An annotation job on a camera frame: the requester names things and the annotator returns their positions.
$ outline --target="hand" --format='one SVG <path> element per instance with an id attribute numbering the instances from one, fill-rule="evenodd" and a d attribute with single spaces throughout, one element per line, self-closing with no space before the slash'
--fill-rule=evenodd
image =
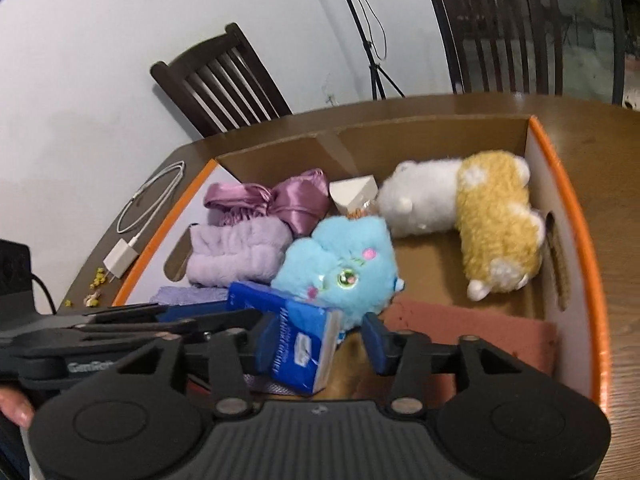
<path id="1" fill-rule="evenodd" d="M 27 396 L 12 386 L 0 386 L 0 411 L 14 424 L 28 428 L 33 418 L 33 406 Z"/>

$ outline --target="plush toy eye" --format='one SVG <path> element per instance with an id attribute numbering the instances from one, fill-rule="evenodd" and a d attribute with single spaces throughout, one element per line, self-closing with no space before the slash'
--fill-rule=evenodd
<path id="1" fill-rule="evenodd" d="M 342 288 L 351 288 L 358 282 L 358 275 L 353 272 L 353 269 L 343 269 L 338 274 L 338 285 Z"/>

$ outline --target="round pad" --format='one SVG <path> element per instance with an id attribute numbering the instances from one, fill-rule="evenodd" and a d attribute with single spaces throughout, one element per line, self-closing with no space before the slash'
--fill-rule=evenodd
<path id="1" fill-rule="evenodd" d="M 552 380 L 494 376 L 447 402 L 437 432 L 453 459 L 495 480 L 566 480 L 597 470 L 610 429 L 599 407 Z"/>
<path id="2" fill-rule="evenodd" d="M 36 413 L 31 447 L 47 476 L 140 480 L 177 465 L 198 443 L 200 413 L 159 381 L 113 374 L 108 384 L 84 386 Z"/>

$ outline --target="white charging cable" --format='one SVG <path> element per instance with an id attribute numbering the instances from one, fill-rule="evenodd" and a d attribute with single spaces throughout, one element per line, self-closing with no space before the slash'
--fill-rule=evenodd
<path id="1" fill-rule="evenodd" d="M 140 225 L 140 222 L 142 222 L 146 218 L 146 222 L 140 228 L 140 231 L 138 231 L 138 233 L 129 241 L 130 246 L 133 247 L 133 245 L 135 245 L 135 243 L 140 238 L 140 235 L 145 231 L 145 229 L 149 226 L 149 224 L 151 224 L 151 222 L 153 221 L 154 217 L 156 216 L 160 208 L 169 199 L 169 197 L 171 196 L 171 193 L 173 193 L 175 191 L 175 188 L 178 187 L 178 184 L 180 184 L 180 181 L 184 177 L 185 166 L 186 165 L 184 161 L 181 160 L 180 162 L 174 162 L 173 164 L 170 164 L 167 167 L 163 168 L 158 173 L 156 173 L 153 177 L 147 180 L 142 186 L 140 186 L 140 188 L 129 199 L 129 202 L 127 202 L 127 205 L 124 206 L 124 209 L 122 210 L 122 213 L 120 213 L 120 216 L 118 216 L 118 221 L 116 222 L 116 231 L 119 235 L 123 235 L 125 233 L 128 233 L 129 231 L 133 231 L 133 229 L 138 227 L 138 225 Z M 142 196 L 147 189 L 153 186 L 153 184 L 155 184 L 159 179 L 161 179 L 166 174 L 169 174 L 173 171 L 177 171 L 176 175 L 174 176 L 174 179 L 167 185 L 167 187 L 164 189 L 164 191 L 158 197 L 158 199 L 155 202 L 153 202 L 152 205 L 149 206 L 149 208 L 136 219 L 136 221 L 134 221 L 127 227 L 122 227 L 122 221 L 124 220 L 124 217 L 127 215 L 127 212 L 129 212 L 129 209 L 134 204 L 134 202 L 140 196 Z"/>
<path id="2" fill-rule="evenodd" d="M 138 257 L 138 252 L 133 248 L 133 246 L 140 239 L 142 233 L 146 230 L 146 228 L 151 224 L 153 219 L 155 218 L 158 211 L 162 208 L 162 206 L 169 200 L 169 197 L 178 187 L 180 181 L 184 178 L 184 170 L 186 164 L 183 160 L 180 162 L 174 162 L 173 164 L 168 165 L 167 167 L 160 170 L 153 177 L 147 180 L 140 188 L 133 194 L 133 196 L 127 202 L 127 205 L 124 206 L 124 209 L 118 216 L 118 220 L 116 222 L 116 232 L 119 235 L 123 235 L 130 231 L 133 231 L 140 224 L 140 230 L 134 235 L 134 237 L 129 240 L 129 242 L 124 241 L 123 238 L 118 240 L 118 243 L 111 250 L 111 252 L 104 259 L 104 265 L 107 267 L 107 270 L 116 278 L 121 278 L 122 275 L 129 269 L 129 266 L 135 261 Z M 164 191 L 160 194 L 160 196 L 156 199 L 155 202 L 149 206 L 145 212 L 143 212 L 135 221 L 133 221 L 130 225 L 123 227 L 122 222 L 124 217 L 129 212 L 129 209 L 135 201 L 142 196 L 147 189 L 149 189 L 153 184 L 155 184 L 160 178 L 164 177 L 173 172 L 177 172 L 171 182 L 167 185 Z"/>

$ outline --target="white wall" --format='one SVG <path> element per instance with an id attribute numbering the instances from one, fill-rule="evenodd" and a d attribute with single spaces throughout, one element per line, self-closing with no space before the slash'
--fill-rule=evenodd
<path id="1" fill-rule="evenodd" d="M 335 35 L 340 38 L 340 47 L 353 74 L 358 95 L 370 99 L 369 63 L 348 4 L 345 0 L 319 1 Z M 380 62 L 381 66 L 404 94 L 450 93 L 447 60 L 431 0 L 368 1 L 386 32 L 388 56 Z M 353 3 L 368 35 L 360 5 L 357 0 Z M 382 56 L 382 33 L 371 15 L 369 21 L 378 53 Z M 388 96 L 398 95 L 388 83 L 384 84 Z"/>
<path id="2" fill-rule="evenodd" d="M 398 84 L 449 91 L 430 0 L 371 3 Z M 327 94 L 370 98 L 344 0 L 0 0 L 0 237 L 31 246 L 55 301 L 137 186 L 196 136 L 154 93 L 149 67 L 232 21 L 294 112 Z"/>

